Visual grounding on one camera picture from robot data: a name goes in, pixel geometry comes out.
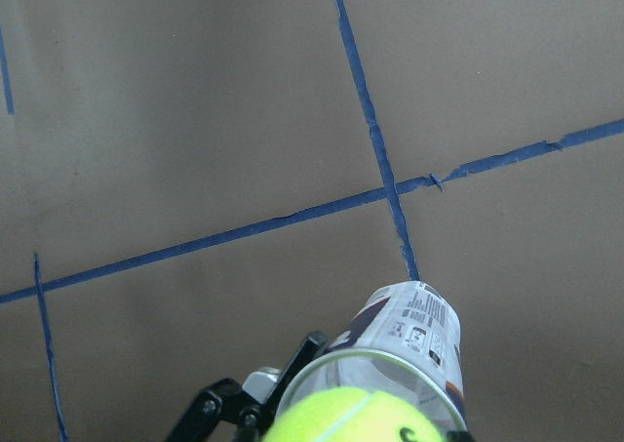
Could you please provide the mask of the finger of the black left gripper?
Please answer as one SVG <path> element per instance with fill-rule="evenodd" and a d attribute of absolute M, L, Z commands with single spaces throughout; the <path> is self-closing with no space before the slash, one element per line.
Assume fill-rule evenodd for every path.
<path fill-rule="evenodd" d="M 327 343 L 325 333 L 309 333 L 285 369 L 275 373 L 269 370 L 262 372 L 269 381 L 262 396 L 252 394 L 249 385 L 242 385 L 231 378 L 201 389 L 166 439 L 206 441 L 220 422 L 228 422 L 236 427 L 235 441 L 258 441 L 274 422 L 288 385 L 306 365 L 321 355 Z"/>

